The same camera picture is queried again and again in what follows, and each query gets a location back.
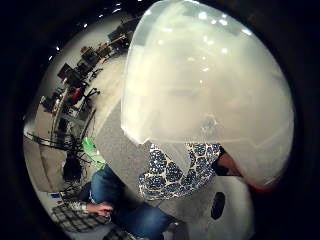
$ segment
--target table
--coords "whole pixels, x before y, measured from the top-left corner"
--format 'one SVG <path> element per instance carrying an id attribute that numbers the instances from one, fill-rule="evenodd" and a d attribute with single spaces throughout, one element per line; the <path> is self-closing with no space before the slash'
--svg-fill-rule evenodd
<path id="1" fill-rule="evenodd" d="M 87 127 L 89 125 L 89 122 L 96 111 L 95 108 L 91 109 L 91 112 L 86 120 L 82 120 L 82 119 L 79 119 L 78 117 L 74 117 L 74 116 L 71 116 L 69 114 L 64 113 L 63 112 L 64 104 L 67 101 L 69 91 L 70 91 L 70 87 L 67 86 L 65 88 L 64 92 L 62 93 L 61 100 L 59 102 L 57 102 L 57 104 L 53 107 L 54 118 L 53 118 L 52 129 L 51 129 L 51 137 L 50 137 L 51 141 L 53 140 L 53 133 L 56 132 L 61 118 L 67 120 L 68 122 L 73 122 L 76 125 L 82 127 L 82 131 L 80 133 L 80 138 L 83 138 L 85 131 L 87 130 Z"/>

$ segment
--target wall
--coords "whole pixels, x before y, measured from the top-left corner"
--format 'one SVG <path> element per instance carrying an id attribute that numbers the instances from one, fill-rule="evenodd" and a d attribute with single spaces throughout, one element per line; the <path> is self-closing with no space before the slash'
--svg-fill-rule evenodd
<path id="1" fill-rule="evenodd" d="M 71 67 L 75 67 L 80 60 L 80 50 L 83 46 L 97 47 L 101 42 L 106 42 L 108 34 L 115 30 L 121 23 L 121 19 L 127 21 L 130 16 L 125 13 L 117 13 L 109 17 L 105 17 L 98 22 L 88 25 L 83 31 L 73 37 L 59 53 L 54 56 L 49 65 L 34 100 L 30 104 L 26 118 L 24 133 L 34 131 L 34 119 L 41 96 L 51 96 L 54 89 L 60 86 L 60 78 L 57 74 L 64 63 L 68 63 Z"/>

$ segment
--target green object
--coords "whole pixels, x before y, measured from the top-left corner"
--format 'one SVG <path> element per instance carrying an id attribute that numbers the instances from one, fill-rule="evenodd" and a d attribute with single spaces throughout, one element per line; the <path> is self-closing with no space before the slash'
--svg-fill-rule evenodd
<path id="1" fill-rule="evenodd" d="M 97 170 L 99 170 L 103 168 L 106 162 L 96 149 L 93 142 L 94 138 L 85 137 L 82 140 L 82 147 L 85 154 L 92 160 L 93 165 L 97 168 Z"/>

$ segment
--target plaid fabric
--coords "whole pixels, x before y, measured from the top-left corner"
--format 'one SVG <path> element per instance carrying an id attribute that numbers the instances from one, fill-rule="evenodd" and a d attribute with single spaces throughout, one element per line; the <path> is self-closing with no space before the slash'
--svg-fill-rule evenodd
<path id="1" fill-rule="evenodd" d="M 118 226 L 114 226 L 103 240 L 148 240 L 148 238 L 134 237 L 132 234 L 122 230 Z"/>
<path id="2" fill-rule="evenodd" d="M 84 211 L 84 203 L 62 204 L 52 209 L 52 219 L 60 227 L 69 232 L 88 232 L 99 225 L 110 222 L 110 217 L 88 214 Z"/>

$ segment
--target blue jeans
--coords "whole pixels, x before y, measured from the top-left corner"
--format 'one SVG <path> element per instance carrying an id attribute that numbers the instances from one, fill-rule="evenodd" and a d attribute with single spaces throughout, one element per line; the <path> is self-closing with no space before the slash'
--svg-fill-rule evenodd
<path id="1" fill-rule="evenodd" d="M 123 192 L 124 184 L 109 166 L 106 165 L 92 176 L 91 198 L 95 203 L 106 201 L 114 205 L 114 211 L 111 214 L 114 223 L 136 237 L 158 240 L 161 233 L 173 221 L 173 217 L 147 203 L 129 210 L 126 207 Z"/>

